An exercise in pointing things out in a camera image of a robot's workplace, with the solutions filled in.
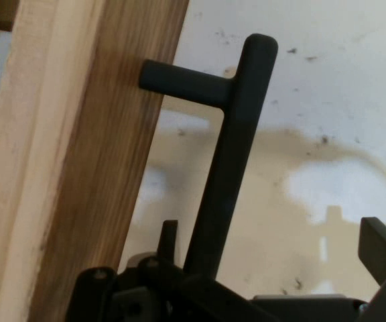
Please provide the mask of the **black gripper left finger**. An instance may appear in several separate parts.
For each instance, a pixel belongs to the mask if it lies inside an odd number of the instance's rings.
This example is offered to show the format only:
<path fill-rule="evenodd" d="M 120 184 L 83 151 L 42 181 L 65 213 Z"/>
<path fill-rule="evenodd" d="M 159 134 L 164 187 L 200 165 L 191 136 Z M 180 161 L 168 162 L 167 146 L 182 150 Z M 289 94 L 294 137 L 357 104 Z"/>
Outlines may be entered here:
<path fill-rule="evenodd" d="M 164 221 L 157 253 L 117 274 L 81 272 L 66 321 L 270 321 L 270 314 L 215 280 L 174 264 L 178 223 Z"/>

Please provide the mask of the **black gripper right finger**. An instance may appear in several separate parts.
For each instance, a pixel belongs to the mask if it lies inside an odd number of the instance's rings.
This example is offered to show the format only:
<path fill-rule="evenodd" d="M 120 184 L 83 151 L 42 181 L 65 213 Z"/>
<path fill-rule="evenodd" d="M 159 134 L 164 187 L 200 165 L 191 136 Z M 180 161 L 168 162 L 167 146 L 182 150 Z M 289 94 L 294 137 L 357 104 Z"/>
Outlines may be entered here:
<path fill-rule="evenodd" d="M 361 219 L 358 255 L 379 285 L 359 321 L 386 321 L 386 225 L 376 217 Z"/>

